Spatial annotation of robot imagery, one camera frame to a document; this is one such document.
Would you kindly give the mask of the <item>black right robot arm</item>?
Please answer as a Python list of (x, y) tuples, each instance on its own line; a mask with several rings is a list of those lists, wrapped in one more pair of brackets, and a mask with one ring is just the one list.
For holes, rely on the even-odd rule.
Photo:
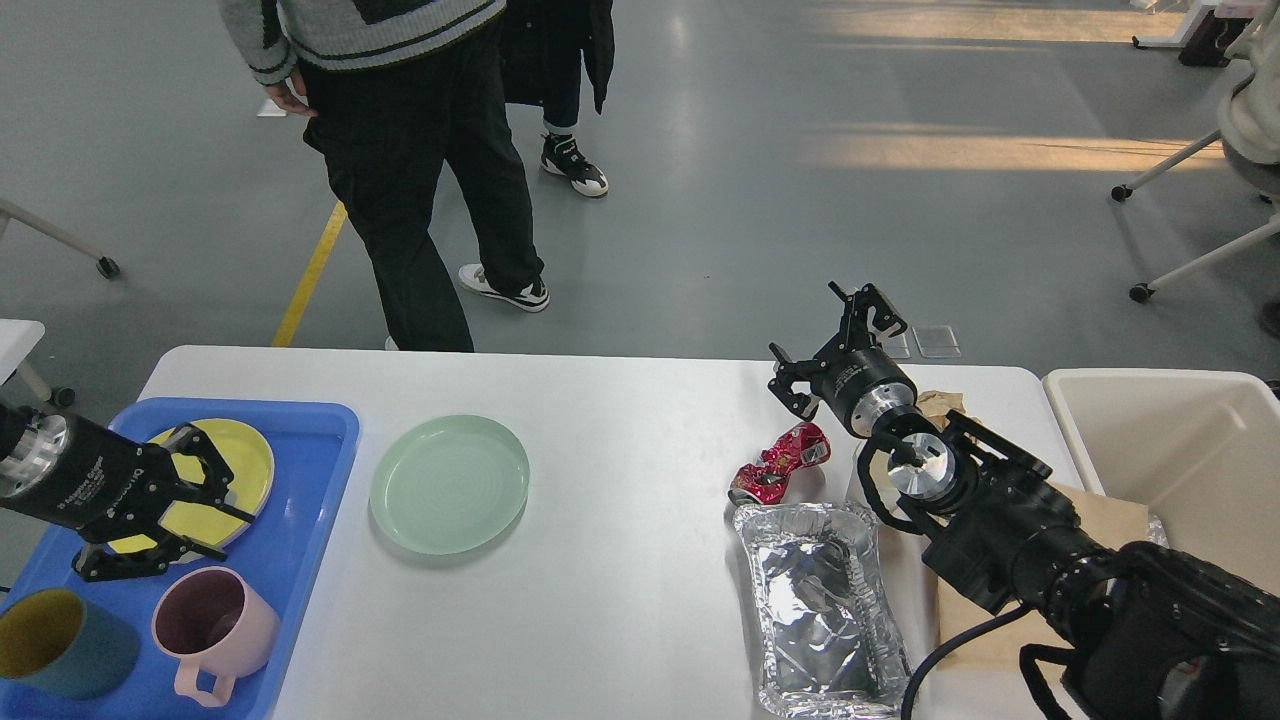
[(1189, 553), (1148, 541), (1110, 550), (1082, 529), (1051, 469), (959, 411), (938, 428), (881, 347), (908, 325), (873, 286), (847, 293), (837, 332), (810, 359), (771, 345), (769, 391), (812, 420), (829, 407), (861, 439), (856, 475), (883, 524), (923, 536), (923, 562), (989, 620), (955, 635), (913, 673), (913, 715), (927, 673), (957, 647), (1038, 612), (1064, 647), (1025, 644), (1019, 667), (1047, 719), (1066, 710), (1041, 664), (1091, 719), (1275, 719), (1277, 598)]

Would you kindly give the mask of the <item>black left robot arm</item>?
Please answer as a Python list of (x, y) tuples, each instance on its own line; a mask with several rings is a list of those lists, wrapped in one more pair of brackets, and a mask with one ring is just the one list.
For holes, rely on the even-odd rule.
[(175, 502), (256, 519), (232, 505), (230, 466), (189, 423), (160, 445), (140, 443), (74, 413), (3, 407), (1, 455), (1, 505), (74, 530), (84, 547), (72, 568), (84, 582), (161, 575), (188, 552), (225, 560), (221, 548), (163, 527)]

